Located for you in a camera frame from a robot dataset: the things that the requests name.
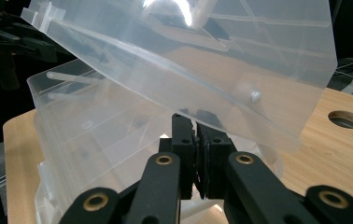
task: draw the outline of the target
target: wooden tabletop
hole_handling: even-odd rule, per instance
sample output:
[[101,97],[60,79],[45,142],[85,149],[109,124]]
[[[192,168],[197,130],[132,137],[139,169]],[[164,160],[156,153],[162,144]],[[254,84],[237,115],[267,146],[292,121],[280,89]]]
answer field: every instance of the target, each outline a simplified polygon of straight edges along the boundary
[[[353,95],[327,89],[301,134],[296,153],[281,152],[287,188],[302,195],[315,185],[329,185],[353,196],[353,129],[328,119],[332,111],[353,113]],[[44,160],[33,124],[35,110],[4,125],[8,223],[35,223],[35,194],[40,182],[36,166]],[[212,207],[200,223],[226,222]]]

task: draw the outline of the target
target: transparent plastic lid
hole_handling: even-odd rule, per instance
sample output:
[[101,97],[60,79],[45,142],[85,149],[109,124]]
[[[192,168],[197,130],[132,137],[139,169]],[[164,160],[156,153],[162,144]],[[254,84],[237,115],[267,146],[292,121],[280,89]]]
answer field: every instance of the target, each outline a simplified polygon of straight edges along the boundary
[[296,150],[337,65],[328,0],[32,0],[97,72],[220,131]]

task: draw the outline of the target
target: dark background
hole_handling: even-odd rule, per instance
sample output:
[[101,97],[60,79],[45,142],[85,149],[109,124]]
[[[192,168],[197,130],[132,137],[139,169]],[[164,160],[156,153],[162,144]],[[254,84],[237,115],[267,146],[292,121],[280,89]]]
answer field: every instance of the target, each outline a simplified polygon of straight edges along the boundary
[[[28,7],[29,3],[28,0],[10,0],[6,3],[5,12],[20,16],[22,9]],[[330,0],[331,9],[335,3],[336,0]],[[343,0],[333,33],[337,58],[353,58],[353,0]],[[35,108],[26,79],[75,59],[73,55],[59,54],[58,57],[57,63],[44,63],[25,56],[13,56],[21,86],[16,91],[4,91],[0,87],[0,143],[3,142],[2,127],[5,122]]]

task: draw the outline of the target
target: wooden table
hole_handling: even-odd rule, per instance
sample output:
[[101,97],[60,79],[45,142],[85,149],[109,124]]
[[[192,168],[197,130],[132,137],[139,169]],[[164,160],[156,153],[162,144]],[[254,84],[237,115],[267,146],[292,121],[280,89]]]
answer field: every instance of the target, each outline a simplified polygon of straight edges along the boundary
[[[353,129],[331,123],[335,110],[353,113],[353,95],[327,89],[301,134],[296,153],[281,152],[285,167],[283,183],[305,195],[307,188],[329,185],[353,196]],[[35,223],[35,193],[39,184],[36,166],[44,160],[33,124],[35,110],[17,116],[4,125],[8,223]],[[224,215],[211,208],[201,223],[225,222]]]

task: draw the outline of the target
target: plastic box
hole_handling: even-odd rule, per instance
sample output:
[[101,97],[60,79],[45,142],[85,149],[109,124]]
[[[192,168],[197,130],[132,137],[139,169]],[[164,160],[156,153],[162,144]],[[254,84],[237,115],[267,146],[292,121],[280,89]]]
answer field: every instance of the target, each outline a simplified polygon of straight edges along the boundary
[[46,157],[37,210],[53,221],[84,189],[139,178],[131,164],[173,113],[249,142],[280,175],[276,152],[299,148],[337,65],[328,0],[33,0],[21,17],[79,58],[29,80]]
[[[157,153],[161,136],[172,136],[173,112],[123,88],[80,60],[28,78],[37,130],[45,160],[35,197],[37,223],[58,223],[76,197],[87,189],[117,192],[138,181],[147,159]],[[239,150],[267,161],[278,175],[282,160],[259,150],[255,142],[232,136]],[[219,201],[202,201],[197,191],[182,202],[181,217]]]

